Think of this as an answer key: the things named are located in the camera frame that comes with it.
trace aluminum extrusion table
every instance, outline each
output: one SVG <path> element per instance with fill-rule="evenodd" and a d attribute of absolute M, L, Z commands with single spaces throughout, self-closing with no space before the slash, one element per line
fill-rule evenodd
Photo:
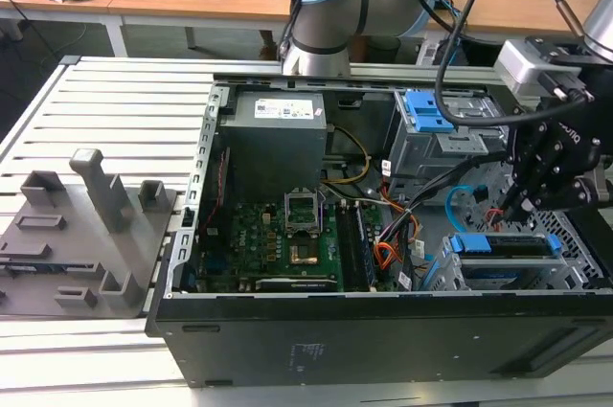
<path fill-rule="evenodd" d="M 0 233 L 21 207 L 19 187 L 31 170 L 68 167 L 77 147 L 98 147 L 107 172 L 126 185 L 161 179 L 181 192 L 212 72 L 277 74 L 269 62 L 83 57 L 60 65 L 0 146 Z M 433 80 L 426 67 L 354 65 L 356 76 Z M 489 69 L 450 69 L 451 79 L 496 82 Z M 170 221 L 168 234 L 179 216 Z M 157 269 L 152 284 L 155 283 Z M 611 405 L 613 343 L 544 379 L 359 386 L 191 390 L 162 339 L 145 320 L 61 321 L 0 317 L 0 405 L 364 406 Z"/>

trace desk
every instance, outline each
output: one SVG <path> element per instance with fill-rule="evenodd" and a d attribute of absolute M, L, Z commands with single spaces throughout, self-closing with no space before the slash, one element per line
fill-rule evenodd
<path fill-rule="evenodd" d="M 66 166 L 78 147 L 100 147 L 104 169 L 119 172 L 127 186 L 163 180 L 180 192 L 175 207 L 181 207 L 213 71 L 278 74 L 280 67 L 108 57 L 60 64 L 0 145 L 0 233 L 23 204 L 19 187 L 31 170 L 55 170 L 62 182 L 78 182 Z M 436 71 L 354 64 L 352 74 L 432 82 Z M 500 82 L 484 68 L 452 67 L 448 78 Z M 169 234 L 179 225 L 180 215 L 174 215 Z M 482 401 L 484 407 L 500 407 L 525 405 L 509 401 L 525 399 L 531 405 L 589 407 L 595 399 L 601 406 L 613 399 L 613 343 L 544 379 L 190 390 L 164 341 L 147 338 L 144 328 L 144 319 L 0 317 L 0 405 L 400 407 Z M 502 400 L 507 403 L 489 404 Z"/>
<path fill-rule="evenodd" d="M 223 29 L 280 30 L 289 0 L 87 0 L 57 4 L 48 0 L 15 0 L 31 19 L 96 22 L 107 28 L 115 56 L 125 57 L 122 26 L 146 24 Z M 455 0 L 461 8 L 465 0 Z M 584 20 L 598 0 L 567 0 Z M 18 19 L 8 0 L 0 0 L 0 17 Z M 474 36 L 504 40 L 526 34 L 564 33 L 567 28 L 553 0 L 477 0 L 468 30 Z M 428 37 L 441 36 L 430 22 Z M 187 30 L 188 46 L 193 32 Z"/>

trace floor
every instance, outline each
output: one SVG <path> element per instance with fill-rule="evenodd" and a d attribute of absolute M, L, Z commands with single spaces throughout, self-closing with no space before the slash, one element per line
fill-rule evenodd
<path fill-rule="evenodd" d="M 63 22 L 34 23 L 57 52 L 63 55 L 112 57 L 104 26 Z M 0 39 L 0 140 L 36 95 L 57 64 L 32 28 L 20 42 Z M 257 31 L 196 29 L 198 48 L 187 48 L 185 33 L 178 27 L 127 26 L 125 44 L 132 57 L 258 59 L 261 38 Z M 397 63 L 414 63 L 415 42 L 403 42 Z"/>

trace chip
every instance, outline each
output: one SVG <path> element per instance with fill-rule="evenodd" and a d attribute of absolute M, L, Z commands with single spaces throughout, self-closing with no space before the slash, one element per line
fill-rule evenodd
<path fill-rule="evenodd" d="M 294 265 L 316 265 L 319 263 L 319 239 L 308 234 L 298 234 L 288 240 L 289 262 Z"/>

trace motherboard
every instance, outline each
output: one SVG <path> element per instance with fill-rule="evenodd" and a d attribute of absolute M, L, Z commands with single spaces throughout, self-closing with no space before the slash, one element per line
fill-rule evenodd
<path fill-rule="evenodd" d="M 368 291 L 377 283 L 371 246 L 381 214 L 374 204 L 304 191 L 225 210 L 226 235 L 208 229 L 201 246 L 200 292 Z"/>

